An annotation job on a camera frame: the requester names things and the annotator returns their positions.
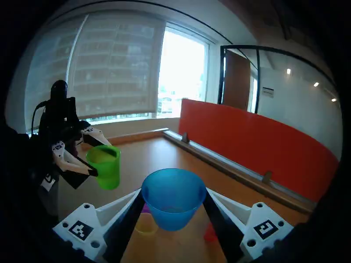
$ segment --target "wooden table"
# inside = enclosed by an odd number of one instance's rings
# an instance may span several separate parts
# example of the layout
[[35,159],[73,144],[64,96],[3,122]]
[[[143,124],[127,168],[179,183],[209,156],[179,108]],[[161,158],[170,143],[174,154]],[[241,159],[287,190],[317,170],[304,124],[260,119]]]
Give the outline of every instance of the wooden table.
[[[59,181],[58,207],[62,220],[82,203],[96,208],[110,203],[141,187],[145,177],[164,168],[180,168],[196,173],[205,185],[237,202],[252,206],[264,202],[291,225],[305,222],[308,214],[293,210],[230,176],[215,169],[165,138],[165,131],[113,138],[110,142],[121,150],[121,183],[115,190],[103,190],[95,178],[88,178],[77,190],[65,180]],[[87,148],[80,156],[84,158]],[[154,236],[145,237],[134,231],[122,262],[225,262],[218,241],[203,238],[209,218],[201,207],[189,224],[177,232],[159,229]]]

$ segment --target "metal frame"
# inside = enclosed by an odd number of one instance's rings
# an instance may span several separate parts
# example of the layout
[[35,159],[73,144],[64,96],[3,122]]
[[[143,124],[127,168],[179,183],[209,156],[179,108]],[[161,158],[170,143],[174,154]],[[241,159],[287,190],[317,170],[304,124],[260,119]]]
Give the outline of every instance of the metal frame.
[[317,67],[315,64],[313,64],[311,61],[298,56],[294,53],[291,53],[289,51],[285,51],[285,50],[281,50],[281,49],[277,49],[277,48],[273,48],[273,47],[268,47],[268,46],[256,46],[256,45],[224,45],[221,46],[220,49],[220,56],[221,56],[221,61],[220,61],[220,77],[219,77],[219,89],[218,89],[218,104],[222,104],[222,100],[223,100],[223,94],[224,94],[224,57],[226,56],[226,49],[237,49],[240,52],[242,52],[240,49],[251,49],[251,50],[256,50],[256,54],[257,54],[257,100],[256,100],[256,109],[255,109],[255,113],[257,113],[258,111],[258,102],[259,102],[259,97],[260,97],[260,78],[261,78],[261,67],[260,67],[260,53],[259,51],[269,51],[269,52],[275,52],[275,53],[279,53],[282,55],[286,55],[286,56],[290,56],[293,57],[297,60],[300,60],[302,62],[305,62],[307,65],[309,65],[310,67],[314,68],[315,70],[317,70],[320,74],[322,74],[330,83],[332,86],[336,86],[334,81],[332,80],[331,77],[329,77],[322,69],[320,69],[319,67]]

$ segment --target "red partition panel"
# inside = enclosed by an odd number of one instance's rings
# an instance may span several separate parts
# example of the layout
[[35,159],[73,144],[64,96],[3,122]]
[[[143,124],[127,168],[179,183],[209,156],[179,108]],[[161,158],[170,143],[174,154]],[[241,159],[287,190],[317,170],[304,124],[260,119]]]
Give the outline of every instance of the red partition panel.
[[224,105],[182,101],[179,134],[314,201],[327,190],[337,158],[321,143],[275,120]]

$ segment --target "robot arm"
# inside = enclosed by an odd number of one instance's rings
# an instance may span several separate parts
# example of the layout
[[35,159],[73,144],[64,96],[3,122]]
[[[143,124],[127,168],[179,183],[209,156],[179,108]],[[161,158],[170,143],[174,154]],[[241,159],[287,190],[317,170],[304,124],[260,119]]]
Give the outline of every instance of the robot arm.
[[[84,203],[53,230],[95,262],[120,262],[144,204],[140,189],[99,208]],[[207,188],[203,205],[228,262],[257,259],[293,229],[262,202],[248,207]]]

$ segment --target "window blind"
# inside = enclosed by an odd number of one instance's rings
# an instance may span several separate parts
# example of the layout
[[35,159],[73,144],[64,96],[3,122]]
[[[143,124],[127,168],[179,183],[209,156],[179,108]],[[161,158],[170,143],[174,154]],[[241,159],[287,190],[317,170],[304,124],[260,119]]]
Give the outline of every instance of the window blind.
[[165,22],[142,15],[90,14],[68,73],[81,118],[156,112]]
[[[25,125],[30,130],[35,107],[50,98],[50,89],[59,79],[65,79],[68,59],[74,39],[84,17],[62,23],[48,30],[39,40],[34,52],[25,87]],[[38,111],[34,127],[39,125]]]

